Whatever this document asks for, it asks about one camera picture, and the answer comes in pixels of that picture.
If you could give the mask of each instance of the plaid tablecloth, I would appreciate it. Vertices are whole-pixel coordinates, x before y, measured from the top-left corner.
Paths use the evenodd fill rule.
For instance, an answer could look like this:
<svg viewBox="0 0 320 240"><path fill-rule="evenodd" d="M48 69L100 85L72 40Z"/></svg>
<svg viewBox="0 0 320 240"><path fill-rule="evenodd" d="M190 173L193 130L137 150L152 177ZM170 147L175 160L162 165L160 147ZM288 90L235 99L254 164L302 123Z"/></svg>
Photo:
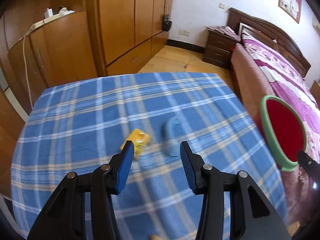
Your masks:
<svg viewBox="0 0 320 240"><path fill-rule="evenodd" d="M220 171L247 171L281 218L286 203L280 174L242 104L215 74L145 73L91 79L47 89L36 102L14 152L12 202L24 236L65 174L108 163L129 133L150 134L121 195L113 197L120 234L143 240L194 239L202 196L188 187L180 157L162 151L161 126L177 116L194 153ZM90 196L87 237L92 239ZM230 202L225 193L224 239Z"/></svg>

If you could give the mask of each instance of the nightstand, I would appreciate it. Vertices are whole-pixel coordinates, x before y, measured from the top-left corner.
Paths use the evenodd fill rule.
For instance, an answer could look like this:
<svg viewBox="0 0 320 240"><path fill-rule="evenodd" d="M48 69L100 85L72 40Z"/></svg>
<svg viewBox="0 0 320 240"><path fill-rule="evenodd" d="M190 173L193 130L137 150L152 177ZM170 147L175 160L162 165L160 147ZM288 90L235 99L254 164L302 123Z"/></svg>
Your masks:
<svg viewBox="0 0 320 240"><path fill-rule="evenodd" d="M320 85L316 81L313 82L313 85L310 89L311 94L314 96L318 106L320 103Z"/></svg>
<svg viewBox="0 0 320 240"><path fill-rule="evenodd" d="M230 69L232 50L239 41L217 31L208 30L208 32L207 46L202 60L218 67Z"/></svg>

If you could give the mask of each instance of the framed photo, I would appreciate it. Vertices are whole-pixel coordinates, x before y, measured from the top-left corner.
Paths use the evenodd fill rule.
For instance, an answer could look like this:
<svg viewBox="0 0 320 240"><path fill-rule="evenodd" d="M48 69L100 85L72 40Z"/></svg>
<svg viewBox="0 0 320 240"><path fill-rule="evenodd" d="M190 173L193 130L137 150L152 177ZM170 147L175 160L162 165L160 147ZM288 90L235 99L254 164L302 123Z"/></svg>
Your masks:
<svg viewBox="0 0 320 240"><path fill-rule="evenodd" d="M278 6L295 19L297 23L300 22L301 0L279 0Z"/></svg>

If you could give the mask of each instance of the wall outlet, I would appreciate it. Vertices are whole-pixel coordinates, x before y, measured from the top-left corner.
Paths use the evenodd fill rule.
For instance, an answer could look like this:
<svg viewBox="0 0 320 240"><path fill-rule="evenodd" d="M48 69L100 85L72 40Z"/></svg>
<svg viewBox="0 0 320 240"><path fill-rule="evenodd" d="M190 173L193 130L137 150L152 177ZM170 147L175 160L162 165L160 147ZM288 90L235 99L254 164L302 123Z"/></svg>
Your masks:
<svg viewBox="0 0 320 240"><path fill-rule="evenodd" d="M225 7L226 7L226 5L225 5L225 4L223 4L223 3L219 3L219 8L221 8L221 9L225 9Z"/></svg>
<svg viewBox="0 0 320 240"><path fill-rule="evenodd" d="M179 35L190 36L190 32L185 30L179 30Z"/></svg>

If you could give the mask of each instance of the floral bedspread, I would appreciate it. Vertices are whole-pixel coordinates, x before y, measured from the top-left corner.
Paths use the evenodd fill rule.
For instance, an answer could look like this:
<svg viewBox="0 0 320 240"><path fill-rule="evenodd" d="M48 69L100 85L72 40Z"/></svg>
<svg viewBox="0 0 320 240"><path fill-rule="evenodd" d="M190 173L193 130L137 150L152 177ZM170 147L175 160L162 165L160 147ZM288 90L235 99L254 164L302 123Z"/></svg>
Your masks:
<svg viewBox="0 0 320 240"><path fill-rule="evenodd" d="M275 94L286 101L302 119L308 135L307 154L320 162L320 111L316 100L298 71L277 51L243 31L246 51L267 77ZM312 211L312 185L298 165L294 172L281 172L289 221L309 220Z"/></svg>

